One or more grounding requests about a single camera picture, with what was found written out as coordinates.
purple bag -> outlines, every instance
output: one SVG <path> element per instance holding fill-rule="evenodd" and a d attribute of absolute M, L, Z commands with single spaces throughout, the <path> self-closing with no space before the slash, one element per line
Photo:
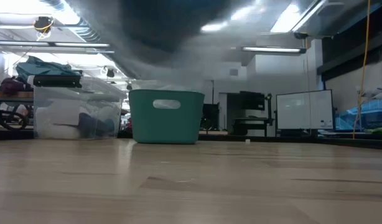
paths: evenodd
<path fill-rule="evenodd" d="M 3 94 L 7 95 L 15 95 L 19 91 L 25 90 L 25 84 L 15 79 L 15 77 L 12 78 L 5 78 L 0 86 L 0 90 Z"/>

yellow cable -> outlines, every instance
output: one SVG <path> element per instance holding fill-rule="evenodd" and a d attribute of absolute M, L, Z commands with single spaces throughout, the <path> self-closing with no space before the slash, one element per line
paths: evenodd
<path fill-rule="evenodd" d="M 46 31 L 47 31 L 47 29 L 46 30 L 44 30 L 44 32 L 43 32 L 43 34 L 42 35 L 40 35 L 40 37 L 38 37 L 37 38 L 37 40 L 36 41 L 40 41 L 43 37 L 45 37 L 45 33 L 46 33 Z"/>
<path fill-rule="evenodd" d="M 44 29 L 48 29 L 50 26 L 53 25 L 53 23 L 54 23 L 54 19 L 52 20 L 52 22 L 51 22 L 49 25 L 47 25 L 47 26 L 45 26 L 45 27 L 43 27 L 43 28 L 37 28 L 37 27 L 35 27 L 35 23 L 36 23 L 36 21 L 34 21 L 34 28 L 35 28 L 35 29 L 37 29 L 37 30 L 44 30 Z"/>
<path fill-rule="evenodd" d="M 365 65 L 366 65 L 366 57 L 368 55 L 368 44 L 370 40 L 370 14 L 371 14 L 371 0 L 368 0 L 368 15 L 366 17 L 366 34 L 365 34 L 365 53 L 364 53 L 364 62 L 363 62 L 363 77 L 361 79 L 361 88 L 360 88 L 360 94 L 358 95 L 358 108 L 357 108 L 357 116 L 354 121 L 354 128 L 353 128 L 353 139 L 355 139 L 355 130 L 357 127 L 357 121 L 360 119 L 361 116 L 361 98 L 363 96 L 364 91 L 364 81 L 365 81 Z"/>

clear plastic storage bin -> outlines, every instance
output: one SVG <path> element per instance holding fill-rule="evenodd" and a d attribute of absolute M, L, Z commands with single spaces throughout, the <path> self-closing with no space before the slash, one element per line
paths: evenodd
<path fill-rule="evenodd" d="M 79 81 L 81 86 L 77 84 L 77 88 L 68 87 L 65 82 L 53 82 L 49 77 L 45 80 L 48 80 L 46 85 L 37 81 L 36 77 L 34 81 L 35 138 L 117 137 L 125 92 L 92 77 L 82 77 Z"/>

black equipment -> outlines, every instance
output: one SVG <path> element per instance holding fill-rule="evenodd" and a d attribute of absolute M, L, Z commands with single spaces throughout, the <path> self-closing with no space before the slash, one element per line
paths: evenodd
<path fill-rule="evenodd" d="M 53 22 L 52 18 L 40 16 L 34 23 L 35 30 L 41 34 L 48 34 L 52 28 Z"/>
<path fill-rule="evenodd" d="M 241 91 L 240 95 L 243 99 L 242 109 L 260 111 L 266 110 L 266 97 L 264 94 Z"/>
<path fill-rule="evenodd" d="M 218 104 L 204 104 L 202 113 L 201 128 L 207 131 L 218 129 Z"/>
<path fill-rule="evenodd" d="M 233 125 L 234 134 L 245 136 L 247 135 L 248 130 L 264 130 L 264 137 L 267 137 L 267 125 L 272 126 L 274 121 L 274 119 L 272 119 L 272 116 L 271 116 L 271 98 L 273 96 L 270 93 L 267 96 L 264 96 L 261 93 L 255 93 L 253 95 L 253 93 L 248 92 L 247 94 L 250 97 L 250 99 L 246 100 L 248 105 L 250 105 L 250 107 L 248 108 L 249 110 L 260 110 L 262 108 L 261 106 L 251 106 L 252 98 L 256 100 L 257 105 L 261 105 L 262 100 L 263 100 L 263 104 L 264 104 L 264 101 L 267 100 L 268 118 L 257 118 L 255 116 L 249 116 L 248 118 L 236 118 L 234 119 L 234 125 Z"/>
<path fill-rule="evenodd" d="M 106 72 L 106 76 L 110 78 L 115 77 L 114 70 L 112 68 L 109 68 L 108 71 Z"/>

whiteboard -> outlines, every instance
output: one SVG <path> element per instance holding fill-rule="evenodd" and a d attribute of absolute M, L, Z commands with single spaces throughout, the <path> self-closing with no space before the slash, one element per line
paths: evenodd
<path fill-rule="evenodd" d="M 277 95 L 278 129 L 333 129 L 332 91 Z"/>

